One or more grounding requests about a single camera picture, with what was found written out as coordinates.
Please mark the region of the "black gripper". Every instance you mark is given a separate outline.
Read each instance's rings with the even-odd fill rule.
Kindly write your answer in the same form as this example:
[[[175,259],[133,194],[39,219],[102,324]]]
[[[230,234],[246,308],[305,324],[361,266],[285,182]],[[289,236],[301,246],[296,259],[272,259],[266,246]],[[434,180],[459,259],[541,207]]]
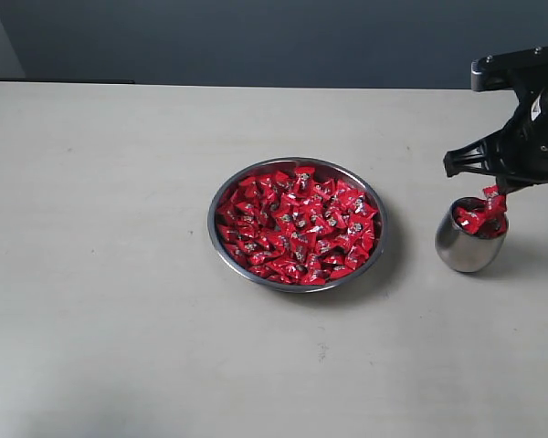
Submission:
[[[503,195],[548,183],[548,88],[520,101],[500,138],[486,136],[447,151],[443,165],[448,178],[461,173],[496,176]]]

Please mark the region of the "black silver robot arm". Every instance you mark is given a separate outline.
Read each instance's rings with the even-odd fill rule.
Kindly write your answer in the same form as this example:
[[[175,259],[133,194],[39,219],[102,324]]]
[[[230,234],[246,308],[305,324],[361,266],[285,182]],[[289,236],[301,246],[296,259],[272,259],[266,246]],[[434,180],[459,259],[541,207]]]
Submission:
[[[548,183],[548,47],[474,60],[471,89],[511,89],[518,106],[501,129],[448,151],[443,159],[446,175],[492,176],[503,193]]]

